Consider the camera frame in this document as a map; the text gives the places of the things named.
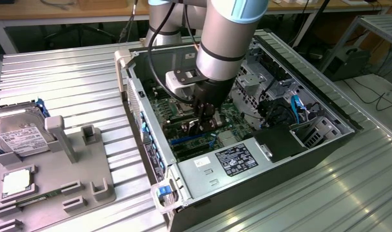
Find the wooden table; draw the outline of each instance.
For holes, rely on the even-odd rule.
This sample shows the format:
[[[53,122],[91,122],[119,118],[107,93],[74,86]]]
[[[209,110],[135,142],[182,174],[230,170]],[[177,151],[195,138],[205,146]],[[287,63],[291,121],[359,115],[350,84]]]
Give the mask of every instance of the wooden table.
[[[382,14],[384,14],[392,2],[390,0],[380,0],[383,5]],[[34,25],[57,25],[74,23],[98,23],[98,22],[117,22],[127,21],[133,12],[134,0],[129,0],[129,7],[111,10],[83,11],[78,5],[69,6],[69,10],[58,7],[45,5],[41,0],[17,0],[15,4],[0,5],[0,45],[7,54],[18,53],[15,45],[6,33],[6,27],[15,26],[34,26]],[[309,4],[306,13],[310,13],[303,30],[295,41],[298,45],[303,38],[311,22],[315,19],[318,9],[321,8],[323,0],[317,4]],[[267,15],[299,14],[305,10],[305,5],[298,3],[282,2],[277,4],[270,2]],[[342,0],[331,0],[325,12],[350,12],[350,11],[372,11],[372,6],[361,5],[350,6]],[[147,0],[139,0],[135,20],[149,20],[150,5]]]

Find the black chair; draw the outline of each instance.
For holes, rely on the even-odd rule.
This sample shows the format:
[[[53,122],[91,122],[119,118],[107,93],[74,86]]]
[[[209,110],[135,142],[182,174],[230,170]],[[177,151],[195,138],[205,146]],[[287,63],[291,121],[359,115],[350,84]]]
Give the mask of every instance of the black chair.
[[[71,24],[70,26],[67,26],[66,24],[62,24],[61,27],[62,27],[62,29],[57,33],[47,35],[49,32],[47,32],[46,26],[41,26],[42,33],[45,36],[45,38],[43,38],[45,39],[45,46],[47,49],[53,49],[55,46],[55,43],[51,41],[54,38],[67,34],[71,31],[75,31],[75,30],[78,31],[78,39],[79,39],[79,46],[81,47],[83,47],[83,35],[85,35],[86,30],[91,31],[102,36],[109,37],[111,39],[113,44],[115,44],[118,41],[117,36],[103,30],[105,29],[103,23],[99,23],[99,28],[91,27],[87,24],[81,24],[81,23]]]

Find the white label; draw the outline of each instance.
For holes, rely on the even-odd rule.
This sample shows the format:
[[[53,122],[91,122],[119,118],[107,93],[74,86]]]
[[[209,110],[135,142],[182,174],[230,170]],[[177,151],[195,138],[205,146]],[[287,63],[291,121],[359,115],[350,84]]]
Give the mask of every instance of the white label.
[[[10,173],[3,179],[3,193],[9,195],[26,191],[29,186],[30,171],[27,169]]]
[[[17,153],[33,151],[47,146],[47,141],[38,127],[2,133],[0,139]]]
[[[195,57],[197,57],[197,53],[189,53],[189,54],[185,55],[186,59],[193,59]]]
[[[203,157],[203,158],[201,158],[201,159],[197,159],[195,160],[195,165],[197,165],[197,167],[202,167],[202,166],[205,166],[205,165],[207,165],[207,164],[210,164],[211,163],[211,161],[210,161],[210,157]]]

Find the aluminum workbench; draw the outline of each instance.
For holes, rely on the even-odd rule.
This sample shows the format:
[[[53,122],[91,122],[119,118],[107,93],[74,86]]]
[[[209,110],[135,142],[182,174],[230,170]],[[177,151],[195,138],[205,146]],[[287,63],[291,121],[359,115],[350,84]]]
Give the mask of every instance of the aluminum workbench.
[[[387,40],[392,44],[392,14],[358,16],[354,22],[351,23],[338,44],[335,45],[333,52],[330,53],[327,58],[325,58],[325,61],[321,65],[322,72],[327,70],[339,50],[346,45],[359,26],[365,27],[367,31],[371,31],[375,34],[378,34],[384,40]],[[355,42],[357,46],[361,46],[363,40],[368,35],[368,33],[365,34],[366,36],[362,36],[362,38]]]
[[[258,32],[365,127],[309,172],[190,231],[392,231],[392,131],[358,106],[273,34]],[[0,63],[0,105],[45,99],[66,132],[93,123],[103,131],[117,201],[49,231],[166,231],[118,93],[114,52],[106,45],[7,55]]]

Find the warning label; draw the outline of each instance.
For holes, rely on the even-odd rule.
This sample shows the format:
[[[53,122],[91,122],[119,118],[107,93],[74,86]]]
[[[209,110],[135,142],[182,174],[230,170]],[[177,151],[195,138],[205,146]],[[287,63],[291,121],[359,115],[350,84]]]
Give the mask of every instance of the warning label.
[[[238,146],[218,152],[217,157],[229,176],[235,176],[258,166],[258,162],[250,153],[246,144],[239,144]]]
[[[17,153],[33,151],[47,146],[47,142],[38,127],[30,127],[22,130],[2,133],[0,139]]]

